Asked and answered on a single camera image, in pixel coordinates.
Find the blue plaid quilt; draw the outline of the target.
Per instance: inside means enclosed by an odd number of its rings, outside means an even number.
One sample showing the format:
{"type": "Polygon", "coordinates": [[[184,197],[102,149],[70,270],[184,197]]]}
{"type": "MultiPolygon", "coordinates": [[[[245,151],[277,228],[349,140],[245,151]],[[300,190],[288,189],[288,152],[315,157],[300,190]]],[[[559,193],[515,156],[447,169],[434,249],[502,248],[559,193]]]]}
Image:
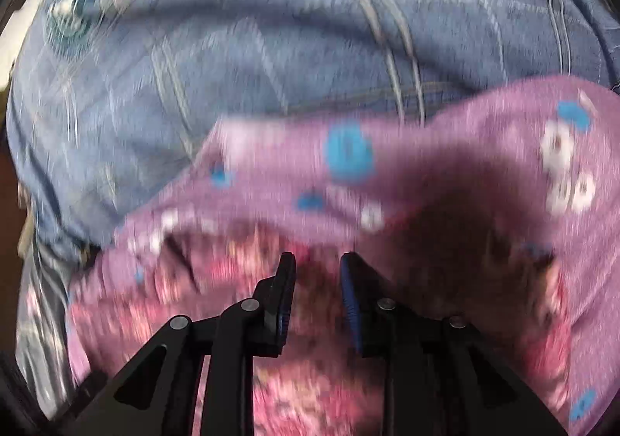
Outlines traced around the blue plaid quilt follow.
{"type": "Polygon", "coordinates": [[[223,116],[415,122],[557,73],[618,82],[615,2],[42,0],[6,128],[38,237],[73,257],[107,244],[223,116]]]}

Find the purple floral bed sheet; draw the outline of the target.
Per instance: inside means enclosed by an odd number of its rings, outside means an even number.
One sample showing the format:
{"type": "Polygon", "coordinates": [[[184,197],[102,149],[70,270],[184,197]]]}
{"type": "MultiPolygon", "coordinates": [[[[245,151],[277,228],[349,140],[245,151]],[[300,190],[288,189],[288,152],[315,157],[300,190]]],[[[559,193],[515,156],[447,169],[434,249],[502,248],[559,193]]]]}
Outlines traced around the purple floral bed sheet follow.
{"type": "Polygon", "coordinates": [[[619,389],[619,98],[602,86],[517,82],[421,127],[379,116],[224,119],[111,247],[260,223],[344,253],[422,215],[471,219],[555,258],[570,332],[567,420],[557,419],[573,435],[593,430],[619,389]]]}

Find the maroon floral garment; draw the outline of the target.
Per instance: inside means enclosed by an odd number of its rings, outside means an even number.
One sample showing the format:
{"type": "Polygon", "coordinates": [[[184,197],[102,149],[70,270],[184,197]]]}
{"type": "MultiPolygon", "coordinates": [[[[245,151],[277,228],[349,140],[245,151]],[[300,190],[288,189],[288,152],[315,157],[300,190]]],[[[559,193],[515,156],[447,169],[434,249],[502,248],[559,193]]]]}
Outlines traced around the maroon floral garment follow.
{"type": "MultiPolygon", "coordinates": [[[[567,420],[570,332],[555,258],[471,219],[421,217],[363,236],[354,250],[388,291],[431,319],[462,319],[567,420]]],[[[352,356],[338,245],[307,246],[260,223],[222,233],[154,231],[96,256],[71,285],[67,335],[78,378],[115,374],[167,319],[195,321],[242,301],[283,252],[297,260],[289,341],[254,369],[261,435],[361,435],[378,429],[379,382],[352,356]]]]}

